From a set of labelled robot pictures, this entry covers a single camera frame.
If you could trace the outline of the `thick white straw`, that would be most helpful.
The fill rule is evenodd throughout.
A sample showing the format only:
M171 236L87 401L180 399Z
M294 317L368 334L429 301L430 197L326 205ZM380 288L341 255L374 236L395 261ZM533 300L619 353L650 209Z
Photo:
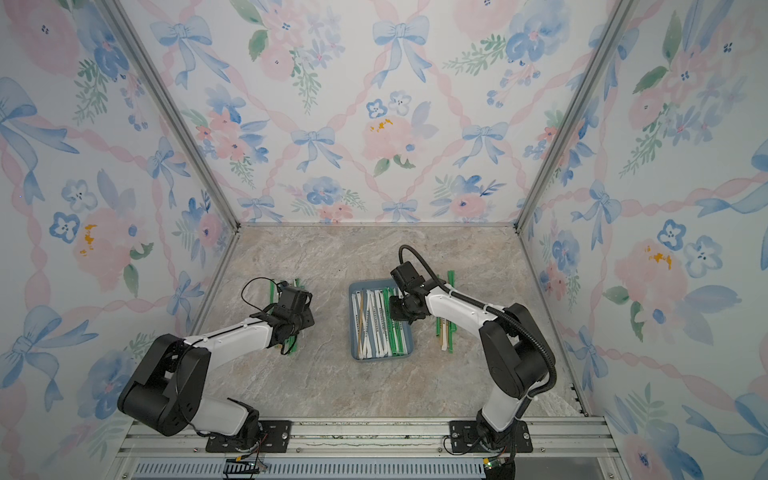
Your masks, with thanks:
M375 344L371 343L372 337L370 336L370 324L366 305L366 295L363 291L360 291L357 296L359 304L359 316L361 321L363 357L365 359L372 359L376 353L376 349Z

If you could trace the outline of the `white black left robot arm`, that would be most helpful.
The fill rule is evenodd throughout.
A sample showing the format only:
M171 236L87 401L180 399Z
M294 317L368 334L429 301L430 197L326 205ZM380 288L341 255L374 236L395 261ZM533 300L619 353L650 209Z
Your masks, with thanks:
M157 337L120 393L118 410L167 437L189 427L250 449L263 437L257 409L231 398L207 398L204 390L210 371L253 352L287 350L288 341L314 325L311 293L286 282L276 289L275 303L235 325L185 338Z

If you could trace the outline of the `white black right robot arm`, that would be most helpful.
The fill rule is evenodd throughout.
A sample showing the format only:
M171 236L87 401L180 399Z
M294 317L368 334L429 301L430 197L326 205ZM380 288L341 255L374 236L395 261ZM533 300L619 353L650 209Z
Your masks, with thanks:
M521 304L500 307L458 292L445 282L395 280L391 316L412 323L440 317L476 336L494 387L478 417L482 434L509 434L533 399L557 382L556 360L529 310Z

